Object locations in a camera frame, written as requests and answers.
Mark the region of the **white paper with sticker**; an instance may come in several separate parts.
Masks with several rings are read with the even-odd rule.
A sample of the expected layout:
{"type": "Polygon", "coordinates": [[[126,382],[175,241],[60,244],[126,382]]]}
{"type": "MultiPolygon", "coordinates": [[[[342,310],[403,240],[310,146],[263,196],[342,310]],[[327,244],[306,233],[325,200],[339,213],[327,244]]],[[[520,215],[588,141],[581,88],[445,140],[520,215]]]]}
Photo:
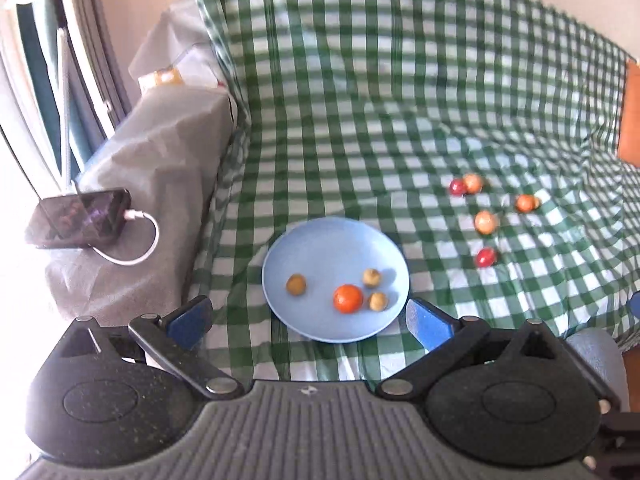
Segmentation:
{"type": "Polygon", "coordinates": [[[143,93],[154,86],[153,79],[202,88],[228,86],[196,0],[177,0],[160,14],[129,73],[143,93]]]}

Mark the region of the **small yellow longan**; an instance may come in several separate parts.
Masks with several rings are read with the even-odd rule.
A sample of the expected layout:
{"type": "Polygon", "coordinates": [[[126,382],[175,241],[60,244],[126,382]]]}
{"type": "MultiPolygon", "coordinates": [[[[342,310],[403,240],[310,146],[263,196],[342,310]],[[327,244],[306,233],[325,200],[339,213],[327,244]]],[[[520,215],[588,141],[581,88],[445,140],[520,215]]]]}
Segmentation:
{"type": "Polygon", "coordinates": [[[368,300],[368,307],[374,312],[382,312],[387,308],[388,298],[384,292],[372,292],[368,300]]]}
{"type": "Polygon", "coordinates": [[[362,282],[367,288],[377,288],[382,282],[382,274],[373,268],[366,269],[362,274],[362,282]]]}
{"type": "Polygon", "coordinates": [[[288,278],[285,288],[294,297],[302,296],[307,288],[306,278],[302,274],[294,273],[288,278]]]}

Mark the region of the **white folding rack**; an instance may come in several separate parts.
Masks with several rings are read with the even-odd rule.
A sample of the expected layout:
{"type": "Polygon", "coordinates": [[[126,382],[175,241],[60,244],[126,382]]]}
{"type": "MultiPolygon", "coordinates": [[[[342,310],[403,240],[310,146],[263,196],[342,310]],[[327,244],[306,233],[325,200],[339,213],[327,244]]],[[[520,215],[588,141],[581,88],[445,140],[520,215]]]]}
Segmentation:
{"type": "Polygon", "coordinates": [[[64,193],[125,118],[98,0],[1,0],[1,140],[38,196],[64,193]]]}

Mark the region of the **small orange fruit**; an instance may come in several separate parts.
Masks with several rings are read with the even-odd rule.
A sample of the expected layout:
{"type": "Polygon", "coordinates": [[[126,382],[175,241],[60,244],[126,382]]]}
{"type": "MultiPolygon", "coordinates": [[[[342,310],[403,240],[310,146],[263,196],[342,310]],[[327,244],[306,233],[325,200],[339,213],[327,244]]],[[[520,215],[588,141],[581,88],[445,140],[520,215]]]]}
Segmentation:
{"type": "Polygon", "coordinates": [[[522,214],[533,212],[540,206],[540,199],[535,195],[522,194],[516,198],[515,209],[522,214]]]}

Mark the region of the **orange peach fruit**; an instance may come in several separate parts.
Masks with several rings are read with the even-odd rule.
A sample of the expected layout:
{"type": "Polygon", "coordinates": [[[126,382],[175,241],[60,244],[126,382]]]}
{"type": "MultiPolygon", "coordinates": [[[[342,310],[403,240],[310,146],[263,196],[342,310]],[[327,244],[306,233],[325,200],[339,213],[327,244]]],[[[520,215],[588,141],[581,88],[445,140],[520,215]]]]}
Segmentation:
{"type": "Polygon", "coordinates": [[[462,181],[466,194],[478,194],[483,191],[484,179],[478,174],[466,174],[462,181]]]}

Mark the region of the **dark red plum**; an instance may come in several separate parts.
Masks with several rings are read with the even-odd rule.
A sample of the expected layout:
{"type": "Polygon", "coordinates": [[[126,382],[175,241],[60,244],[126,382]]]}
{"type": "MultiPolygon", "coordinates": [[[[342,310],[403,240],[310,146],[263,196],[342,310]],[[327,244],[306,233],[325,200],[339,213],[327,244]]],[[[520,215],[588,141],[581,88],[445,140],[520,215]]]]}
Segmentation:
{"type": "Polygon", "coordinates": [[[468,192],[468,188],[463,179],[452,179],[448,191],[451,196],[462,197],[468,192]]]}

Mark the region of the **black smartphone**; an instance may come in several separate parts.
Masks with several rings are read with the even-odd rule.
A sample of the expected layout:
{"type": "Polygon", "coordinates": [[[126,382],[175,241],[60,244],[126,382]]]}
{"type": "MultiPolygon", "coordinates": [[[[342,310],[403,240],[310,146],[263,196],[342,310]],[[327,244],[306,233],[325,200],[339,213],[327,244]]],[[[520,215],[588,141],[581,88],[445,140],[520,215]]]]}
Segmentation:
{"type": "Polygon", "coordinates": [[[26,242],[42,249],[104,248],[119,238],[130,205],[126,188],[44,198],[29,221],[26,242]]]}

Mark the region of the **pale orange peach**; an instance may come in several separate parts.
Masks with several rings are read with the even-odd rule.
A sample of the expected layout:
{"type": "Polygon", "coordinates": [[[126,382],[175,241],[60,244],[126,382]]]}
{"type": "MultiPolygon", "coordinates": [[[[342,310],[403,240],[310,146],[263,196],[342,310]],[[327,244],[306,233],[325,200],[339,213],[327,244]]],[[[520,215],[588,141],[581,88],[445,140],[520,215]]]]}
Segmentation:
{"type": "Polygon", "coordinates": [[[474,228],[482,235],[491,235],[498,229],[499,221],[495,214],[482,210],[475,215],[474,228]]]}

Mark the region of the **light blue plate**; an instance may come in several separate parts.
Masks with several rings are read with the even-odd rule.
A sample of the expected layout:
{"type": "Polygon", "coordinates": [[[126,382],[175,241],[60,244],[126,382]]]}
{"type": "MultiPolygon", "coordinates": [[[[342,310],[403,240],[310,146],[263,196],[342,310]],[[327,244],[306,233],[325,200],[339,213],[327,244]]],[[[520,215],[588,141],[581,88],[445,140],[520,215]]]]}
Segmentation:
{"type": "Polygon", "coordinates": [[[346,218],[326,217],[288,230],[269,248],[262,264],[262,291],[272,313],[299,335],[329,344],[348,344],[372,337],[390,326],[409,296],[408,264],[398,246],[381,231],[346,218]],[[363,285],[363,271],[379,270],[377,288],[363,285]],[[306,278],[302,296],[285,288],[294,274],[306,278]],[[343,314],[333,307],[338,286],[353,284],[363,293],[362,307],[343,314]],[[372,292],[384,292],[387,308],[368,307],[372,292]]]}

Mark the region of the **orange cushion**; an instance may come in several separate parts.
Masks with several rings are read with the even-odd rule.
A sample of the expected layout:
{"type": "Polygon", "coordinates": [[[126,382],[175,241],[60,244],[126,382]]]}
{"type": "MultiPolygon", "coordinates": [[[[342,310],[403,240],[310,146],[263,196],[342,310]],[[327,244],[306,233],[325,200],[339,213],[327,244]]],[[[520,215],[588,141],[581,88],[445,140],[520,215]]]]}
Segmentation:
{"type": "Polygon", "coordinates": [[[626,65],[617,155],[623,162],[640,167],[640,68],[634,60],[626,65]]]}

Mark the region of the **blue jeans leg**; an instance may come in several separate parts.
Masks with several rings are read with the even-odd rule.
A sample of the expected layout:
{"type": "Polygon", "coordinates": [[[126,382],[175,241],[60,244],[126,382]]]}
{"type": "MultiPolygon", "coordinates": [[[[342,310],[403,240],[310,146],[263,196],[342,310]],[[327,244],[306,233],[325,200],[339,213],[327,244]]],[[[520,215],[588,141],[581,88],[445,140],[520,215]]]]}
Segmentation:
{"type": "Polygon", "coordinates": [[[566,342],[608,384],[620,399],[620,409],[630,411],[627,373],[622,352],[602,328],[589,327],[569,336],[566,342]]]}

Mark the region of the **orange tangerine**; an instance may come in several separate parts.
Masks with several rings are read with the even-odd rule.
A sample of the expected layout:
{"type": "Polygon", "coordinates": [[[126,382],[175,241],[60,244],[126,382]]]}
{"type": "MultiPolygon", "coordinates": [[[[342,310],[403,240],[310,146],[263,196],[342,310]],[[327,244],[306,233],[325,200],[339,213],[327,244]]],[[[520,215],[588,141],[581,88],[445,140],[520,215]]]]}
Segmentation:
{"type": "Polygon", "coordinates": [[[363,304],[361,289],[353,284],[338,286],[333,294],[333,307],[343,314],[357,312],[363,304]]]}

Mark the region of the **green checkered cloth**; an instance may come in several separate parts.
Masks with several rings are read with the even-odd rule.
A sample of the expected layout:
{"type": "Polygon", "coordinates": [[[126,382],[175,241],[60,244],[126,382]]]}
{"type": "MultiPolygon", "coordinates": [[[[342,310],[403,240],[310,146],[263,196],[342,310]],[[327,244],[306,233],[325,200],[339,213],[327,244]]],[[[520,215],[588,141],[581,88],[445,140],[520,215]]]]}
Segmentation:
{"type": "Polygon", "coordinates": [[[356,344],[286,328],[262,262],[291,226],[339,216],[397,243],[412,291],[454,316],[639,342],[639,173],[617,155],[628,53],[537,0],[196,0],[240,125],[192,290],[202,345],[239,376],[377,380],[422,356],[404,322],[356,344]],[[478,194],[451,196],[478,174],[478,194]],[[522,214],[519,195],[540,206],[522,214]],[[498,229],[482,235],[488,210],[498,229]],[[493,247],[498,261],[478,268],[493,247]]]}

